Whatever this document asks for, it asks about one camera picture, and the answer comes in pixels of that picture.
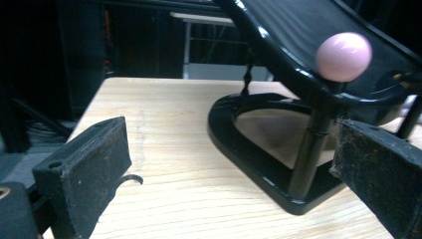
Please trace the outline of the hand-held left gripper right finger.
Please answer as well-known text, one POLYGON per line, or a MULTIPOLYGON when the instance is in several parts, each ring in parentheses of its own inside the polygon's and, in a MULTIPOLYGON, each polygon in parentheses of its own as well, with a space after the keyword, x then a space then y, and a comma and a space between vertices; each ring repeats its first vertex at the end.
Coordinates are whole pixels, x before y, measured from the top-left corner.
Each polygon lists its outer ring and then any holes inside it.
POLYGON ((330 173, 395 239, 422 239, 422 149, 382 128, 343 120, 330 173))

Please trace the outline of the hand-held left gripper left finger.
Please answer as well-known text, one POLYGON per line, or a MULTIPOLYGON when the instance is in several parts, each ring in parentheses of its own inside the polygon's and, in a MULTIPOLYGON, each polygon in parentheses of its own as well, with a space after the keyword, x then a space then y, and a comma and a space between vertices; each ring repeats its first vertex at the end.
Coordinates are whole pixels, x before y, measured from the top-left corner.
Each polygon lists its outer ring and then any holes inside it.
POLYGON ((57 239, 88 239, 131 166, 125 118, 98 122, 33 167, 57 239))

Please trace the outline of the pink ball knob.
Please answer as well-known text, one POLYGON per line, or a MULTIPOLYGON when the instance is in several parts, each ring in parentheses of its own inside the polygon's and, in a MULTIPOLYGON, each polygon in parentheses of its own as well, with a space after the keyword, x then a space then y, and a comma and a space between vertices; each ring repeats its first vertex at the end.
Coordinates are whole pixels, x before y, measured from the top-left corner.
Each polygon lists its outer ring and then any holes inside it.
POLYGON ((316 67, 326 80, 348 83, 359 77, 372 59, 368 40, 360 34, 345 32, 326 39, 316 51, 316 67))

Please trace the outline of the black wavy tray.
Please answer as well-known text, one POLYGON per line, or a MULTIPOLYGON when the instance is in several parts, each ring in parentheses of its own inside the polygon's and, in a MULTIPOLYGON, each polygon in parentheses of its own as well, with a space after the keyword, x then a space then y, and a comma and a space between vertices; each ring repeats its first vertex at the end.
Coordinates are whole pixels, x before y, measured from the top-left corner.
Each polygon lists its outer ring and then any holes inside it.
POLYGON ((382 76, 395 70, 422 70, 422 59, 367 25, 340 0, 215 0, 246 36, 253 51, 291 98, 243 90, 218 100, 208 116, 215 145, 281 207, 302 215, 342 190, 342 183, 318 164, 331 126, 340 117, 373 124, 389 122, 406 96, 396 82, 382 76), (368 69, 350 85, 326 79, 315 56, 323 40, 355 33, 368 40, 368 69), (246 138, 235 126, 237 116, 256 110, 282 110, 308 120, 287 167, 246 138))

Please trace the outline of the white metal stand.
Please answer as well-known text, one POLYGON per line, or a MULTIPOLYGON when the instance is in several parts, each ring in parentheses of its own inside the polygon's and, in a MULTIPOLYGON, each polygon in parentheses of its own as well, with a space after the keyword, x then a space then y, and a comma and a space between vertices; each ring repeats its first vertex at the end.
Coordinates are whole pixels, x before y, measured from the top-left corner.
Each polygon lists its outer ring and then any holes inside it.
POLYGON ((226 17, 172 12, 185 27, 182 78, 185 80, 268 82, 272 74, 255 65, 252 50, 226 17))

